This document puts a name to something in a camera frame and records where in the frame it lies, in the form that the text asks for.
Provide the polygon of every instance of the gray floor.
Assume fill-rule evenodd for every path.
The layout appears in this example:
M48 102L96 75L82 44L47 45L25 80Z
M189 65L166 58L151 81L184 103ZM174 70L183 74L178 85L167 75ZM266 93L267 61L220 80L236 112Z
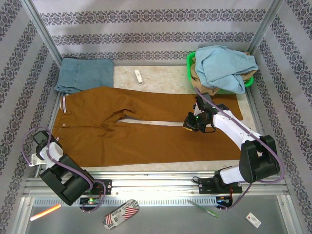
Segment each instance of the gray floor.
M34 207L32 216L47 209ZM29 222L27 234L283 234L287 233L275 196L246 196L228 212L214 218L200 209L187 207L140 207L139 212L113 230L102 224L114 208L102 207L84 214L78 207L62 207L52 214ZM253 227L245 216L252 212L262 224Z

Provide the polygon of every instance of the clothing label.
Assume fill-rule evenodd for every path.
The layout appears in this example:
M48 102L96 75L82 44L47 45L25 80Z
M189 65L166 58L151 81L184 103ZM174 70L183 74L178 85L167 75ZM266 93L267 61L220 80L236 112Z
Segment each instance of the clothing label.
M125 220L131 218L138 212L139 206L137 201L129 200L119 206L117 209L108 213L104 219L103 224L106 229L113 229Z

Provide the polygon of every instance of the white object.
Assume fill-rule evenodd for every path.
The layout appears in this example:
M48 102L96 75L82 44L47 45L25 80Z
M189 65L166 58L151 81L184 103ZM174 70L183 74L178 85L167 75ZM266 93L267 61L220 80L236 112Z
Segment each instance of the white object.
M224 111L227 113L231 118L236 119L238 122L240 122L231 111ZM246 128L249 133L246 133L243 131L236 123L234 123L231 119L225 117L221 112L218 112L216 115L214 115L214 126L220 130L222 130L228 137L238 146L239 149L241 149L241 146L243 143L245 143L246 140L253 141L254 139L250 136L252 133L257 138L260 138L260 134L254 132L247 126L245 126L242 122L240 122L244 128Z
M196 103L195 109L194 109L194 115L197 116L197 115L199 115L201 113L202 113L202 111L198 108L197 103Z
M46 168L51 168L55 163L52 162L48 158L46 151L47 151L46 146L40 151L40 156L44 160L39 159L36 154L32 154L30 157L30 162L32 163L32 165L30 165L30 166L35 166L35 165L46 163ZM49 153L50 153L51 157L53 159L55 159L56 161L59 161L59 159L63 156L62 148L58 144L56 144L55 142L50 143Z
M238 165L221 170L220 176L225 184L244 181Z
M40 164L46 164L46 161L38 158L36 154L32 154L30 156L30 162L31 162L31 165L29 165L30 167L34 167L34 166L40 165Z
M138 70L135 70L135 74L136 74L136 78L137 78L138 84L142 85L143 84L143 79L142 79L142 76L141 76L140 72Z
M248 213L246 219L254 225L255 228L258 228L261 224L260 220L253 215L253 213Z

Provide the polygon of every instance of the brown pants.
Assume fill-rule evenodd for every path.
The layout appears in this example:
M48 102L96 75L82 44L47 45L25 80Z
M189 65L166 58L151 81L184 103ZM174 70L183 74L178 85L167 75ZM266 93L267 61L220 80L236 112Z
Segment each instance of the brown pants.
M213 96L242 119L236 95ZM117 122L140 120L183 122L195 95L160 94L98 87L66 96L53 136L83 167L139 163L239 159L237 146L221 131L194 133L181 126Z

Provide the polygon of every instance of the patterned wallpaper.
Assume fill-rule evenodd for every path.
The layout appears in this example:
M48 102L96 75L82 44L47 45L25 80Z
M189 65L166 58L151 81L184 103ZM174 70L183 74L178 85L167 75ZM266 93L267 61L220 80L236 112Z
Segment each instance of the patterned wallpaper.
M35 0L64 57L115 65L186 64L198 45L246 50L271 1Z
M251 86L261 125L275 137L304 233L312 233L311 3L285 1L258 46Z
M10 233L25 179L32 170L23 134L47 125L59 68L19 0L0 0L0 234ZM25 143L33 152L31 136Z

